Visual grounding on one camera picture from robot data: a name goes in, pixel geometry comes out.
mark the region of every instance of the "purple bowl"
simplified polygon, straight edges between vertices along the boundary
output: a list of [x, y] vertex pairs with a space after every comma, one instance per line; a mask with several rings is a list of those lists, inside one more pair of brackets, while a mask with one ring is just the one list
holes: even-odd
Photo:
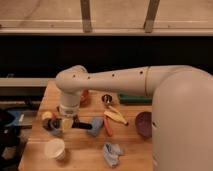
[[141, 112], [135, 118], [137, 132], [145, 138], [152, 137], [152, 113]]

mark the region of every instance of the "yellow object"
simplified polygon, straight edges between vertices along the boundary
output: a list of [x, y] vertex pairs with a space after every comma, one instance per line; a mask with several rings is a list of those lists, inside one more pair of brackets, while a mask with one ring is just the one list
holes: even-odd
[[47, 119], [47, 118], [52, 118], [53, 117], [53, 113], [50, 111], [46, 111], [42, 114], [42, 120]]
[[71, 128], [71, 119], [62, 119], [62, 131], [67, 132]]
[[104, 115], [107, 115], [108, 117], [110, 117], [114, 121], [128, 125], [128, 122], [126, 121], [126, 119], [124, 119], [124, 117], [120, 114], [116, 114], [116, 113], [113, 113], [113, 112], [110, 112], [110, 111], [105, 111]]

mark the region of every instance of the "gray cloth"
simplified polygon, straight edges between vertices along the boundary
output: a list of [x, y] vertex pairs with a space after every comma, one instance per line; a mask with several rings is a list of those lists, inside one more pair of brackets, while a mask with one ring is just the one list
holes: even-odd
[[102, 117], [93, 117], [90, 124], [92, 125], [92, 129], [88, 129], [87, 133], [96, 137], [103, 125]]
[[118, 157], [124, 154], [123, 150], [118, 144], [112, 144], [110, 142], [104, 143], [102, 152], [104, 159], [110, 167], [117, 166], [119, 163]]

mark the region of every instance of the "blue object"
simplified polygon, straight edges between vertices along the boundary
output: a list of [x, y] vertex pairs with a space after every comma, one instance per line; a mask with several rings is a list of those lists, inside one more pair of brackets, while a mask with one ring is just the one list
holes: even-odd
[[92, 129], [88, 129], [87, 133], [96, 137], [103, 125], [103, 118], [93, 117], [90, 124], [92, 125]]
[[21, 117], [21, 111], [9, 110], [8, 112], [11, 115], [13, 115], [15, 117], [15, 119], [11, 123], [9, 123], [5, 126], [18, 126], [19, 125], [19, 119]]

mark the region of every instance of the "small bowl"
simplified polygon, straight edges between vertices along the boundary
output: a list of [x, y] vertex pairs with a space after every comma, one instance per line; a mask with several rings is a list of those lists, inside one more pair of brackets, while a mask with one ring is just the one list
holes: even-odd
[[152, 137], [152, 113], [141, 112], [135, 118], [137, 132], [145, 138]]
[[48, 141], [44, 147], [44, 154], [49, 159], [62, 160], [65, 158], [65, 143], [59, 138]]

